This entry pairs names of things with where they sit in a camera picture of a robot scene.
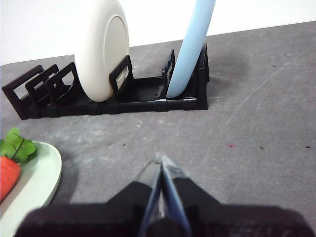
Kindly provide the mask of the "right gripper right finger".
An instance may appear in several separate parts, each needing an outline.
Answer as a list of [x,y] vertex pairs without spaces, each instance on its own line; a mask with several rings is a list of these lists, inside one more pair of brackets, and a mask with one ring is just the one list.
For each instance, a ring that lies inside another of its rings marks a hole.
[[277,206],[223,204],[161,157],[168,214],[189,237],[310,237],[304,217]]

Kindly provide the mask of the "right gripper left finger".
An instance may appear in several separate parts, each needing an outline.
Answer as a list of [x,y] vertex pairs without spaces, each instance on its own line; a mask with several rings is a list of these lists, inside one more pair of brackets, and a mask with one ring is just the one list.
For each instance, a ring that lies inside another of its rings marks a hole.
[[18,237],[143,236],[159,197],[161,159],[150,161],[136,179],[107,202],[61,204],[30,212]]

